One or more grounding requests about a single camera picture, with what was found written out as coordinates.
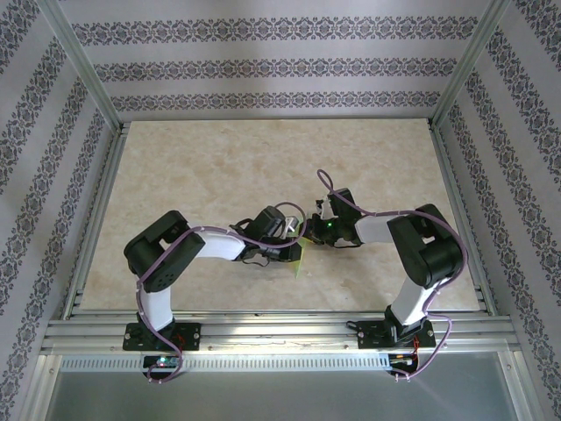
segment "black bracket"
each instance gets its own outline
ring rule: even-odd
[[[142,231],[124,248],[129,269],[141,277],[164,253],[160,242],[171,244],[189,229],[185,218],[177,210],[171,210]],[[204,240],[191,233],[179,244],[144,282],[144,291],[160,292],[171,286],[188,264],[204,247]]]
[[[159,333],[182,351],[198,351],[201,342],[200,323],[173,322]],[[123,340],[124,351],[173,351],[156,338],[144,323],[129,323]]]
[[[423,326],[416,331],[413,337],[397,343],[388,334],[387,323],[384,320],[349,321],[346,326],[357,333],[359,349],[413,347],[415,336],[419,340],[420,348],[433,348],[437,345],[432,323],[429,320],[424,321]]]

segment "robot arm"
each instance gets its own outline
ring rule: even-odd
[[[246,219],[231,228],[246,239],[262,242],[263,246],[244,242],[220,232],[193,232],[189,234],[146,279],[140,290],[140,303],[153,329],[162,331],[174,321],[171,310],[171,286],[193,259],[214,257],[247,262],[257,254],[267,262],[295,261],[302,254],[300,245],[270,248],[291,241],[298,220],[288,217],[273,206],[267,206],[255,219]],[[171,210],[127,244],[124,255],[129,269],[141,277],[164,253],[162,242],[171,244],[189,230],[185,218]]]
[[[337,193],[354,203],[348,189]],[[335,248],[393,242],[407,278],[395,301],[386,308],[385,328],[376,334],[380,343],[395,346],[409,342],[426,322],[423,308],[441,282],[462,268],[459,244],[441,225],[419,215],[363,216],[360,211],[330,194],[316,201],[318,212],[308,221],[304,237]],[[417,211],[446,222],[437,207],[426,204]]]

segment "metal extrusion bar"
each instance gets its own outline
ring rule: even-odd
[[[178,321],[194,321],[177,317]],[[251,323],[206,322],[202,325],[196,354],[277,354],[277,353],[399,353],[408,349],[358,349],[355,333],[346,327],[349,318],[326,321],[295,318],[295,321],[263,320]],[[128,354],[123,351],[126,322],[122,318],[53,321],[46,330],[41,354],[103,355]],[[435,320],[434,333],[440,340],[446,323]],[[457,319],[444,352],[497,352],[519,349],[509,318],[481,317]]]
[[[529,379],[528,368],[522,352],[499,352],[498,354],[518,419],[544,421],[543,411],[537,400],[534,385]]]
[[[115,177],[117,176],[117,168],[121,160],[121,154],[123,153],[126,136],[120,135],[119,133],[117,133],[116,136],[118,136],[118,139],[115,139],[115,141],[113,141],[113,145],[111,146],[109,165],[103,171],[101,189],[97,194],[92,220],[88,226],[88,230],[86,231],[86,236],[84,237],[85,247],[83,248],[78,260],[78,265],[76,267],[74,277],[70,282],[68,300],[62,313],[62,318],[65,319],[70,318],[70,316],[72,315],[72,310],[75,305],[76,293],[78,289],[83,288],[83,285],[86,282],[86,276],[88,275],[89,267],[94,257],[97,238],[99,236],[99,232],[101,231],[101,225],[103,222],[103,217],[105,215],[105,210],[107,209],[111,190],[113,189],[113,182],[115,181]]]
[[[496,316],[498,313],[497,308],[494,303],[493,294],[491,293],[491,288],[486,278],[485,270],[483,269],[483,263],[478,253],[477,246],[475,244],[475,239],[473,238],[472,230],[469,228],[469,220],[462,204],[462,199],[459,194],[458,185],[454,179],[454,174],[452,173],[451,164],[444,151],[444,143],[440,136],[439,130],[434,126],[430,127],[430,136],[434,143],[435,153],[437,154],[438,164],[442,169],[444,186],[448,192],[448,197],[450,199],[450,205],[452,207],[452,213],[457,221],[458,233],[460,237],[464,240],[465,246],[467,247],[467,252],[469,254],[468,265],[472,273],[472,278],[476,281],[480,288],[481,294],[486,304],[488,313],[491,316]]]
[[[121,130],[121,134],[129,134],[129,130],[131,129],[131,122],[127,121],[123,123],[123,129]]]
[[[488,314],[485,311],[446,311],[441,312],[451,317],[455,322],[478,322],[488,320]],[[382,311],[302,311],[302,310],[285,310],[285,311],[267,311],[264,313],[255,313],[249,311],[174,311],[176,320],[182,322],[203,323],[206,325],[259,325],[270,323],[288,323],[288,324],[307,324],[307,323],[338,323],[341,320],[380,320],[384,318]],[[510,323],[508,316],[493,318],[494,321],[504,321]],[[69,321],[52,320],[51,324],[58,325],[83,325],[88,322],[107,323],[107,324],[126,324],[137,321],[136,311],[120,310],[120,311],[100,311],[85,310],[84,312],[73,316]]]
[[[465,80],[472,71],[473,66],[475,66],[475,62],[479,58],[481,51],[483,51],[486,43],[491,38],[491,35],[501,20],[502,14],[509,4],[510,0],[491,0],[486,10],[483,12],[479,24],[475,28],[475,32],[470,38],[458,65],[452,72],[450,81],[444,88],[437,106],[435,107],[434,114],[431,118],[435,127],[440,127],[443,123],[446,113],[452,107],[456,96],[458,96]]]
[[[68,23],[57,0],[37,0],[37,5],[51,28],[53,28],[68,57],[75,65],[76,71],[83,80],[84,85],[86,85],[89,93],[94,97],[97,107],[110,125],[111,130],[117,132],[122,124],[117,110],[103,87],[102,81],[97,76],[94,67],[89,62],[88,56],[84,52],[80,41],[76,38],[72,26]]]
[[[19,419],[39,421],[46,418],[61,362],[59,355],[38,357]]]

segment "patterned wallpaper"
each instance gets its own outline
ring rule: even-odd
[[[33,0],[0,0],[0,420],[18,417],[110,136]]]
[[[559,27],[554,2],[513,2],[441,131],[546,419],[561,419]]]
[[[124,121],[428,117],[486,4],[60,2]]]

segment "purple cable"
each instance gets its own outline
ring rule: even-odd
[[[292,203],[292,202],[280,202],[275,206],[275,208],[278,208],[278,207],[284,206],[284,205],[288,205],[288,206],[292,206],[292,207],[296,208],[302,214],[302,218],[303,218],[302,229],[300,230],[300,234],[298,234],[298,236],[295,237],[295,239],[288,242],[287,244],[273,245],[273,244],[263,243],[261,241],[256,241],[254,239],[248,239],[248,238],[244,237],[243,235],[239,235],[237,232],[234,232],[234,231],[228,230],[228,229],[224,229],[224,228],[219,228],[217,226],[195,226],[195,227],[190,228],[187,231],[185,231],[182,235],[180,235],[177,238],[176,241],[174,241],[172,244],[170,244],[169,247],[166,249],[166,251],[164,253],[162,253],[161,256],[158,259],[156,259],[156,261],[148,268],[148,270],[146,270],[142,274],[142,276],[137,280],[136,298],[137,298],[138,314],[140,315],[140,319],[144,322],[144,324],[146,325],[148,330],[156,338],[161,340],[164,344],[168,345],[170,348],[172,348],[172,350],[175,351],[175,353],[177,354],[177,357],[179,359],[179,362],[177,364],[177,368],[167,377],[165,377],[161,380],[158,380],[158,384],[169,382],[169,381],[173,380],[175,378],[175,376],[177,376],[180,373],[180,371],[183,367],[183,352],[172,341],[170,341],[170,340],[164,338],[162,335],[160,335],[158,333],[158,331],[156,331],[156,329],[154,329],[154,327],[150,323],[150,320],[148,320],[148,318],[146,317],[146,314],[144,312],[144,306],[142,305],[142,300],[140,299],[140,290],[143,288],[143,284],[144,284],[144,282],[146,282],[146,279],[148,279],[150,277],[150,275],[156,270],[156,268],[160,266],[161,262],[164,261],[166,259],[166,257],[193,232],[201,232],[201,231],[218,232],[218,233],[221,233],[221,234],[229,235],[229,236],[234,237],[236,239],[241,239],[242,241],[254,244],[256,246],[267,247],[267,248],[285,248],[285,247],[293,246],[294,244],[296,244],[302,238],[302,236],[306,232],[306,226],[307,226],[306,212],[304,212],[304,210],[300,206],[298,206],[296,203]],[[147,372],[146,376],[148,377],[149,382],[153,382],[153,380],[154,380],[151,377],[151,373],[156,367],[157,367],[157,365],[154,364],[150,368],[148,368],[148,372]]]
[[[448,322],[448,328],[446,329],[446,333],[444,334],[444,336],[440,340],[440,343],[435,347],[435,350],[432,352],[429,359],[426,360],[424,362],[424,364],[422,364],[415,372],[410,374],[410,373],[407,373],[406,371],[400,370],[399,368],[393,368],[393,371],[402,375],[402,376],[399,376],[399,377],[398,377],[398,375],[395,375],[395,380],[396,381],[400,378],[401,379],[407,379],[407,380],[412,379],[416,375],[419,375],[426,367],[429,366],[429,364],[435,359],[435,357],[437,356],[437,353],[444,346],[444,343],[446,342],[446,340],[450,336],[450,333],[451,333],[451,330],[452,330],[452,320],[448,316],[445,316],[444,314],[429,313],[429,307],[432,304],[435,297],[440,293],[440,290],[442,288],[444,288],[445,286],[451,284],[452,282],[456,281],[456,279],[458,279],[460,274],[464,271],[465,266],[467,265],[467,250],[465,248],[464,242],[459,237],[459,235],[448,224],[446,224],[441,219],[433,217],[432,215],[430,215],[428,213],[425,213],[425,212],[420,212],[418,210],[405,210],[405,211],[404,210],[398,210],[398,211],[397,210],[391,210],[391,211],[387,211],[387,212],[369,212],[368,210],[364,210],[364,209],[360,208],[359,206],[357,206],[355,203],[345,199],[343,196],[339,195],[334,190],[333,180],[331,180],[331,177],[330,177],[329,174],[327,174],[327,172],[325,172],[322,169],[318,169],[316,173],[317,173],[317,177],[320,179],[322,184],[327,188],[327,190],[332,195],[336,196],[338,199],[342,200],[343,202],[347,203],[352,208],[356,209],[357,211],[359,211],[359,212],[361,212],[361,213],[363,213],[367,216],[370,216],[370,217],[390,217],[390,216],[400,216],[400,215],[417,215],[419,217],[427,218],[428,220],[434,222],[435,224],[438,224],[438,225],[442,226],[446,231],[448,231],[452,235],[452,237],[458,243],[458,246],[459,246],[459,248],[462,252],[462,266],[461,266],[461,268],[448,281],[438,284],[435,287],[435,290],[432,292],[432,294],[430,294],[430,296],[426,299],[426,301],[423,304],[423,313],[425,315],[431,316],[432,318],[441,318],[441,319],[446,320]]]

